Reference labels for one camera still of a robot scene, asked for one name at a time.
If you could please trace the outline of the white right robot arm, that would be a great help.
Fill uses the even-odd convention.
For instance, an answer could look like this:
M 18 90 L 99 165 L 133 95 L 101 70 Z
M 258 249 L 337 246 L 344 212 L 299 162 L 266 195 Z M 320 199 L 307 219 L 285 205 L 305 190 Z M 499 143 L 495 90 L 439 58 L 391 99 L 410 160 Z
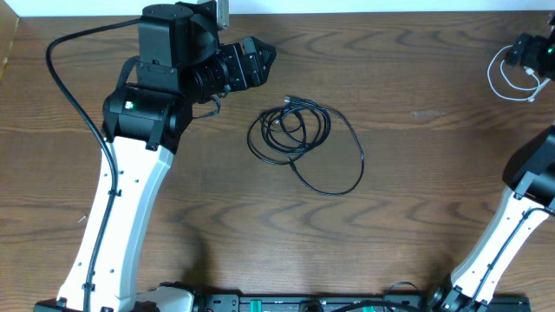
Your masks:
M 547 22 L 548 37 L 522 33 L 513 44 L 493 57 L 486 75 L 492 91 L 508 101 L 533 102 L 550 82 L 554 84 L 554 11 Z M 499 72 L 508 86 L 527 97 L 512 98 L 498 92 L 491 69 L 502 52 Z M 512 84 L 504 67 L 522 67 L 536 81 L 533 88 Z M 502 174 L 506 188 L 499 208 L 466 259 L 427 298 L 419 311 L 532 311 L 525 296 L 497 296 L 500 278 L 520 248 L 548 217 L 554 218 L 554 124 L 524 144 L 509 159 Z

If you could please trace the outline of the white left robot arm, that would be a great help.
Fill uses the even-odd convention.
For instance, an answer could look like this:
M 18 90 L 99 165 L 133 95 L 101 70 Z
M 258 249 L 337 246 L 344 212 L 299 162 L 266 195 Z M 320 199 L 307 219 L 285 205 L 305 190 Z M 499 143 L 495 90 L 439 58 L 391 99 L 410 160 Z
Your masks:
M 178 283 L 136 289 L 138 263 L 160 185 L 197 103 L 266 83 L 277 51 L 255 37 L 223 44 L 225 1 L 153 4 L 134 20 L 139 54 L 124 63 L 93 128 L 101 150 L 94 203 L 58 295 L 38 311 L 201 311 Z

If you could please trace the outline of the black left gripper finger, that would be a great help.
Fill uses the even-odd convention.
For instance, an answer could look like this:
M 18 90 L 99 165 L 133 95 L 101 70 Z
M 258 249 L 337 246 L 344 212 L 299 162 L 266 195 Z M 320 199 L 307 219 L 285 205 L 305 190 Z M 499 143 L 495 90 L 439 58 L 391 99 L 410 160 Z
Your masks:
M 258 54 L 258 58 L 260 59 L 262 69 L 269 71 L 271 65 L 277 57 L 276 48 L 268 43 L 258 40 L 256 37 L 253 37 L 252 41 Z
M 268 80 L 268 76 L 270 73 L 270 66 L 268 65 L 261 65 L 261 66 L 256 66 L 253 69 L 253 86 L 254 87 L 259 87 L 264 85 L 267 80 Z

